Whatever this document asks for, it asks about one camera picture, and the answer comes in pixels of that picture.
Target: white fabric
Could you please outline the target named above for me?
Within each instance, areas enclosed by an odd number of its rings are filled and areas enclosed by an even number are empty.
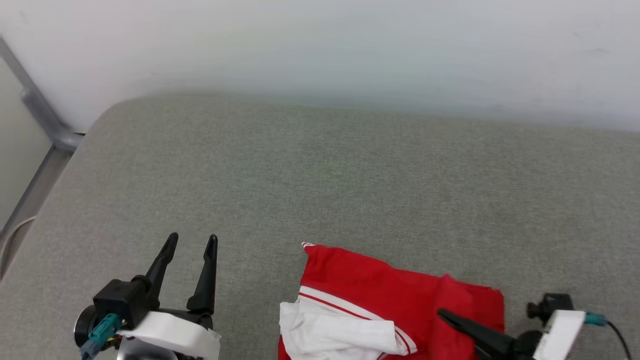
[[[401,353],[393,321],[363,320],[304,298],[280,303],[280,333],[291,360],[376,360]]]

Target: metal frame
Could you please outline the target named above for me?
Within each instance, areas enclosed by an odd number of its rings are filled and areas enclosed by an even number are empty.
[[[61,150],[76,151],[84,136],[74,133],[64,125],[2,37],[0,37],[0,57],[22,84],[23,89],[20,94],[22,103],[42,126],[53,146]]]

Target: teal cable connector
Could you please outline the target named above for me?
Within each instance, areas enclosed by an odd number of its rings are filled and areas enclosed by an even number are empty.
[[[116,335],[122,327],[122,321],[116,314],[107,314],[89,334],[89,340],[80,348],[82,360],[93,360],[107,341]]]
[[[595,326],[607,326],[607,318],[601,314],[587,312],[587,315],[584,318],[584,323]]]

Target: red garment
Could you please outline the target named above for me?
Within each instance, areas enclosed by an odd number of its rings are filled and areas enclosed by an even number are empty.
[[[370,320],[392,320],[396,338],[409,351],[396,359],[472,359],[473,341],[436,314],[457,315],[504,332],[504,299],[499,290],[392,268],[337,247],[303,244],[308,254],[300,296],[337,312]],[[282,339],[278,359],[289,360]]]

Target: white stripe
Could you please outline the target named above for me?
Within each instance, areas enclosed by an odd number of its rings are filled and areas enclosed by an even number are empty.
[[[313,288],[309,288],[308,286],[300,286],[300,293],[306,294],[306,295],[310,295],[313,296],[315,298],[318,298],[320,300],[326,301],[332,305],[335,305],[337,307],[341,307],[347,311],[351,311],[354,314],[360,315],[362,317],[368,318],[370,320],[387,320],[387,319],[383,319],[380,316],[366,310],[363,309],[360,306],[357,306],[356,304],[352,303],[352,302],[348,302],[347,300],[341,299],[339,297],[333,296],[329,293],[325,293],[324,291],[320,291],[320,290],[316,290]],[[309,301],[314,301],[313,299],[310,298],[306,298],[303,297],[303,299],[305,300],[309,300]],[[343,313],[345,315],[349,315],[349,313],[345,313],[343,311],[340,311],[340,309],[336,309],[334,307],[328,307],[326,304],[323,304],[322,302],[318,302],[318,301],[314,301],[314,303],[323,306],[327,309],[331,309],[340,313]],[[411,339],[411,337],[409,337],[409,335],[407,335],[406,332],[404,332],[402,329],[400,329],[399,327],[396,326],[396,331],[404,338],[404,340],[406,341],[407,345],[409,345],[409,349],[407,349],[407,351],[409,352],[409,354],[412,354],[414,352],[416,352],[418,350],[415,341],[413,339]],[[402,341],[402,339],[398,339],[399,342],[401,343],[402,347],[404,348],[404,342]]]

